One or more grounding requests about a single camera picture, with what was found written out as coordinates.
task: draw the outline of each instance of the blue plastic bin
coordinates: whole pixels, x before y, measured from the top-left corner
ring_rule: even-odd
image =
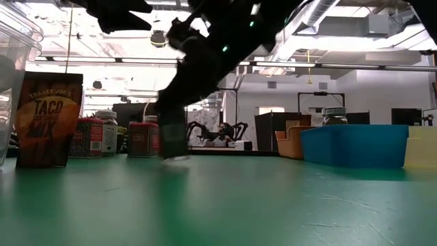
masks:
[[[304,159],[336,167],[402,168],[408,126],[332,125],[300,134]]]

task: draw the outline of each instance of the taco seasoning mix bag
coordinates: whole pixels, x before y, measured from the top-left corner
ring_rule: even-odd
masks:
[[[81,74],[26,72],[16,114],[17,167],[65,167],[82,103]]]

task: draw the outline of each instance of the glass jar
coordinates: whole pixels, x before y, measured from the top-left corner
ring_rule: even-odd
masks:
[[[112,110],[99,110],[96,118],[103,120],[102,156],[114,156],[117,152],[117,113]]]
[[[346,108],[345,107],[329,107],[322,109],[323,115],[323,126],[333,125],[333,124],[347,124],[348,119],[346,118]]]

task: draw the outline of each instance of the jar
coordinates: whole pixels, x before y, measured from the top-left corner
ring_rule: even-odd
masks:
[[[117,152],[117,113],[112,110],[99,110],[96,118],[103,120],[102,156],[114,156]]]
[[[347,124],[348,119],[346,118],[346,108],[345,107],[329,107],[322,109],[323,115],[323,126],[333,125],[333,124]]]
[[[95,158],[102,156],[103,121],[95,118],[81,118],[77,121],[70,144],[69,157]]]
[[[131,122],[128,130],[128,157],[152,157],[158,155],[158,125],[153,122]]]

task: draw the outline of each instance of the desk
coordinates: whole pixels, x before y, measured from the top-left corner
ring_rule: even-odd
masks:
[[[189,147],[189,150],[216,150],[216,151],[236,151],[235,148],[230,147]]]
[[[437,170],[351,170],[192,156],[187,172],[126,155],[0,168],[5,246],[434,246]]]

